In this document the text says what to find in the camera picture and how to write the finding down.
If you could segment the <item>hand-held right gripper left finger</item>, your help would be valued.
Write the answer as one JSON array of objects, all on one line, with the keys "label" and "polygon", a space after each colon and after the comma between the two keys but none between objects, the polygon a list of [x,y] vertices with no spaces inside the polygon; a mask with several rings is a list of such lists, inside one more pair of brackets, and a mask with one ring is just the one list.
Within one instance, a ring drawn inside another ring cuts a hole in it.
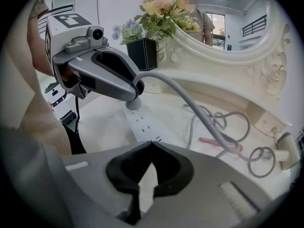
[{"label": "hand-held right gripper left finger", "polygon": [[131,213],[132,195],[119,192],[106,175],[108,162],[139,147],[131,144],[103,152],[61,158],[47,148],[47,165],[54,182],[54,208],[59,216],[56,228],[152,228],[152,217],[145,215],[135,225],[125,222]]}]

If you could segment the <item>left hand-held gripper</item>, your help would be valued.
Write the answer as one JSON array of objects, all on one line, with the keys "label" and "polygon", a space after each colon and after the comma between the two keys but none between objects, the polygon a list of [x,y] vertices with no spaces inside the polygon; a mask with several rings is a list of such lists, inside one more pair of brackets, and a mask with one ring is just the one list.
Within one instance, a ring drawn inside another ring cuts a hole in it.
[{"label": "left hand-held gripper", "polygon": [[[63,89],[80,99],[91,90],[120,101],[134,100],[144,90],[141,80],[133,84],[140,71],[128,55],[108,45],[98,19],[75,12],[47,18],[45,51],[53,75]],[[92,56],[82,61],[75,59],[92,50]],[[77,73],[64,82],[60,71],[67,63]]]}]

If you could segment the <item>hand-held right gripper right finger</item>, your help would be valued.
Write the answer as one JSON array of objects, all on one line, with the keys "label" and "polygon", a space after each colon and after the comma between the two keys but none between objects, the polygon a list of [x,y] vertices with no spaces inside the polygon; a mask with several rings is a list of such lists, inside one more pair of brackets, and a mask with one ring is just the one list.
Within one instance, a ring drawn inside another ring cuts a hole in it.
[{"label": "hand-held right gripper right finger", "polygon": [[164,144],[187,157],[193,167],[191,182],[177,195],[157,197],[142,218],[142,228],[229,228],[241,222],[221,184],[233,183],[257,209],[264,209],[270,197],[248,177],[220,159],[182,147]]}]

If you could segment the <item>white power strip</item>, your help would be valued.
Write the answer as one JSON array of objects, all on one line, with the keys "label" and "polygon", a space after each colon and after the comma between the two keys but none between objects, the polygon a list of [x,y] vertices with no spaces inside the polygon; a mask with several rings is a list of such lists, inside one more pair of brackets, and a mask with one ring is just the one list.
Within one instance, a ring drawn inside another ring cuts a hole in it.
[{"label": "white power strip", "polygon": [[165,140],[161,126],[147,111],[124,109],[123,113],[137,142],[161,142]]}]

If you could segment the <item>person's left forearm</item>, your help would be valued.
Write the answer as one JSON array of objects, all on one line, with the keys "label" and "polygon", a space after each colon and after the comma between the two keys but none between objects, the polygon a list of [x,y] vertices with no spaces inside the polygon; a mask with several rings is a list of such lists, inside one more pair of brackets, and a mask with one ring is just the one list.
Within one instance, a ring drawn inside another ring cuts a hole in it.
[{"label": "person's left forearm", "polygon": [[38,31],[38,16],[31,16],[28,19],[27,42],[32,56],[33,67],[47,75],[53,77],[53,71],[45,52],[45,41],[40,37]]}]

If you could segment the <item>person's left hand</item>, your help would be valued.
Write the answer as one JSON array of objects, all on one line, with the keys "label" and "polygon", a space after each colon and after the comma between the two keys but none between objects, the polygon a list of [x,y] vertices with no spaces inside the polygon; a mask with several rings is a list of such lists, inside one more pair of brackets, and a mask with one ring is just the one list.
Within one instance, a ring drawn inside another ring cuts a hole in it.
[{"label": "person's left hand", "polygon": [[71,77],[73,77],[75,75],[68,66],[60,65],[58,67],[58,69],[59,69],[62,80],[65,82],[67,82]]}]

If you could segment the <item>black square vase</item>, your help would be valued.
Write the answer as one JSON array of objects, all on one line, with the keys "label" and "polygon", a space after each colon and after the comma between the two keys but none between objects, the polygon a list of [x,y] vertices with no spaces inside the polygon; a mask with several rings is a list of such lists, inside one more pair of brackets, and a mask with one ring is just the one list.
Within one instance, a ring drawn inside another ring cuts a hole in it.
[{"label": "black square vase", "polygon": [[157,68],[156,41],[142,38],[126,44],[128,56],[140,71]]}]

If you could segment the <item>red comb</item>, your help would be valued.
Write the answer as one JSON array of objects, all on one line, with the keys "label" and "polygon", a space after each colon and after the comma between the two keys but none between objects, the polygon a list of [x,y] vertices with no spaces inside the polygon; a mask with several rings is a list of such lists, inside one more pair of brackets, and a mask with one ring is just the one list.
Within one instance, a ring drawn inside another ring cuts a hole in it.
[{"label": "red comb", "polygon": [[[208,139],[208,138],[203,138],[203,137],[199,138],[199,142],[209,144],[209,145],[212,145],[214,147],[220,147],[221,146],[217,141],[212,140],[212,139]],[[228,143],[228,144],[229,144],[230,147],[237,148],[236,145],[233,144],[233,143]],[[240,145],[239,151],[240,152],[243,151],[243,146],[242,145]]]}]

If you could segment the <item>white machine with black band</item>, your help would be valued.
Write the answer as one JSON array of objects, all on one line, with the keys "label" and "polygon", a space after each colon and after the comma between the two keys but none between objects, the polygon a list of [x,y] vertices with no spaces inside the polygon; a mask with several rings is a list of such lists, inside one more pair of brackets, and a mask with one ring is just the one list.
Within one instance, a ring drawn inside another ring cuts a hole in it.
[{"label": "white machine with black band", "polygon": [[49,84],[44,95],[55,116],[62,124],[67,124],[76,118],[76,113],[66,102],[68,92],[58,82]]}]

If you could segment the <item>cream vanity table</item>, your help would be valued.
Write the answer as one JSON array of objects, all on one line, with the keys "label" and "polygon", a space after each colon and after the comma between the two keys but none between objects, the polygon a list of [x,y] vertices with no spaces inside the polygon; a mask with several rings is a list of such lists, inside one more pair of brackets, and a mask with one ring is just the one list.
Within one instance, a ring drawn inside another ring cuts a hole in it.
[{"label": "cream vanity table", "polygon": [[[47,76],[39,82],[45,100],[45,89],[54,81],[53,77]],[[197,81],[181,78],[175,81],[210,116],[221,133],[243,146],[243,151],[238,154],[225,152],[222,146],[199,142],[200,137],[215,138],[171,87],[156,78],[146,77],[143,79],[145,90],[139,97],[142,102],[139,110],[147,111],[161,126],[165,136],[161,142],[219,157],[269,190],[285,189],[304,175],[304,158],[300,157],[299,163],[286,171],[276,161],[277,140],[286,132],[292,135],[289,123],[232,92]],[[78,130],[87,153],[137,143],[125,118],[123,110],[127,108],[123,101],[91,92],[85,99],[76,99],[68,93],[66,102],[73,112],[80,114],[79,121],[69,123],[68,127]]]}]

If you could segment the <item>artificial flower bouquet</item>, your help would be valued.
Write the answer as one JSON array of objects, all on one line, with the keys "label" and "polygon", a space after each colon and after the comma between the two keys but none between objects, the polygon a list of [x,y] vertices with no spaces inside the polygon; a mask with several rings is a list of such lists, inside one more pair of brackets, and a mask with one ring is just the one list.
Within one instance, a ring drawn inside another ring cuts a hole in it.
[{"label": "artificial flower bouquet", "polygon": [[121,26],[114,26],[112,38],[121,40],[121,45],[146,38],[162,40],[176,33],[176,26],[185,32],[198,32],[200,25],[190,15],[192,5],[185,0],[143,0],[140,5],[142,15],[126,21]]}]

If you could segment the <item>person's beige shirt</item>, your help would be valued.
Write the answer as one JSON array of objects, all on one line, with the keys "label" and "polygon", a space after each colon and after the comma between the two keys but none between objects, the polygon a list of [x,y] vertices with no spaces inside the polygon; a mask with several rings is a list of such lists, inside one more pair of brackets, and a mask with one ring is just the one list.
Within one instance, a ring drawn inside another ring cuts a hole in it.
[{"label": "person's beige shirt", "polygon": [[47,12],[45,0],[29,0],[0,51],[0,171],[13,227],[56,228],[59,204],[47,163],[47,148],[71,155],[63,125],[45,101],[27,42],[28,20]]}]

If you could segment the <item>oval white-framed mirror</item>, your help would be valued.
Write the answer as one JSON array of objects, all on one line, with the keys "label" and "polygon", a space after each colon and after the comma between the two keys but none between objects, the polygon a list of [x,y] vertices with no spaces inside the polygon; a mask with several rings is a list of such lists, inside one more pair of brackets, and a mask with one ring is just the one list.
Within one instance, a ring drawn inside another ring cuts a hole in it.
[{"label": "oval white-framed mirror", "polygon": [[[186,5],[188,0],[180,0]],[[253,82],[279,97],[286,80],[285,44],[290,25],[276,0],[193,0],[198,32],[176,24],[161,50],[172,62],[191,54],[220,64],[244,66]]]}]

